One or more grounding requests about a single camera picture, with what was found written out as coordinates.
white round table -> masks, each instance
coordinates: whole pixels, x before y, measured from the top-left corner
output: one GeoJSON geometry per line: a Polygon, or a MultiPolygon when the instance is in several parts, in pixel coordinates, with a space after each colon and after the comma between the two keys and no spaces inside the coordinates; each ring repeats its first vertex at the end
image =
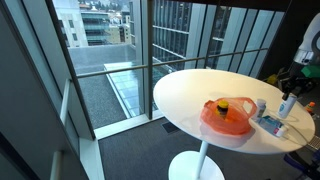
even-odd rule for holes
{"type": "Polygon", "coordinates": [[[178,154],[169,167],[169,179],[224,179],[220,168],[206,156],[208,143],[244,153],[276,154],[305,146],[314,136],[315,125],[304,107],[296,102],[282,122],[289,126],[277,138],[249,119],[252,130],[243,136],[215,132],[200,120],[204,104],[221,97],[249,97],[267,101],[264,115],[277,116],[283,93],[262,81],[232,72],[192,69],[171,73],[154,88],[154,100],[163,115],[189,135],[202,140],[200,152],[178,154]]]}

bottle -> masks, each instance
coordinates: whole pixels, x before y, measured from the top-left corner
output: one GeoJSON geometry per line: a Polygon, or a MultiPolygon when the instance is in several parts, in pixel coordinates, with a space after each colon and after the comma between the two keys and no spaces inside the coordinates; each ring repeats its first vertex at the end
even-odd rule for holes
{"type": "Polygon", "coordinates": [[[256,101],[257,110],[256,113],[251,117],[253,120],[257,120],[262,117],[266,110],[266,101],[264,99],[257,99],[256,101]]]}
{"type": "Polygon", "coordinates": [[[282,122],[280,122],[279,120],[274,119],[270,116],[261,117],[256,122],[263,129],[265,129],[270,134],[277,136],[277,137],[282,137],[288,130],[288,128],[286,128],[282,122]]]}
{"type": "Polygon", "coordinates": [[[309,114],[313,114],[313,107],[316,105],[314,102],[310,102],[304,108],[308,111],[309,114]]]}
{"type": "Polygon", "coordinates": [[[297,96],[290,93],[288,99],[285,101],[283,100],[280,104],[278,115],[280,118],[286,118],[288,114],[290,113],[294,103],[297,101],[297,96]]]}
{"type": "Polygon", "coordinates": [[[221,100],[218,102],[216,114],[222,117],[223,119],[226,118],[228,112],[229,103],[226,100],[221,100]]]}

table top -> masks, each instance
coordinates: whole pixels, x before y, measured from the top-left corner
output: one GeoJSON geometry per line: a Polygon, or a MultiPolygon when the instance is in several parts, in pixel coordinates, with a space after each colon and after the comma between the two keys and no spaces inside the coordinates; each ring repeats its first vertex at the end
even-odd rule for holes
{"type": "Polygon", "coordinates": [[[204,104],[221,97],[249,97],[267,101],[263,115],[277,116],[283,93],[260,80],[227,71],[192,69],[164,76],[154,88],[154,100],[163,115],[175,126],[209,144],[252,154],[275,154],[297,150],[314,136],[315,124],[304,107],[296,102],[287,118],[289,126],[278,138],[262,129],[252,119],[252,130],[242,136],[225,135],[212,130],[200,119],[204,104]]]}

table pedestal base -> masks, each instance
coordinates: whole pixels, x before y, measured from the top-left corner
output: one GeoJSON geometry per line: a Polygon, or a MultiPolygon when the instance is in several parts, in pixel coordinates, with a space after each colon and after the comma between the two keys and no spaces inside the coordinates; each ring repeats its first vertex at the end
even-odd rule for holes
{"type": "MultiPolygon", "coordinates": [[[[200,153],[195,151],[185,151],[178,154],[172,161],[169,167],[170,180],[196,180],[196,169],[199,162],[200,153]]],[[[224,180],[224,176],[218,165],[205,157],[200,178],[202,180],[224,180]]]]}

orange plastic bag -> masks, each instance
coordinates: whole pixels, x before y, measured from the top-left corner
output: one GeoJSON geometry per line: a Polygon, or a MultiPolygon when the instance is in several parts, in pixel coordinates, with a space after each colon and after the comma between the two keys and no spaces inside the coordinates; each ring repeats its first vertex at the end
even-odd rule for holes
{"type": "Polygon", "coordinates": [[[216,101],[209,100],[205,103],[201,112],[201,119],[217,132],[230,135],[243,135],[251,130],[249,118],[256,110],[257,106],[250,98],[220,98],[216,101]],[[220,100],[226,100],[229,103],[225,119],[215,113],[220,100]],[[245,102],[251,105],[249,113],[243,107],[245,102]]]}

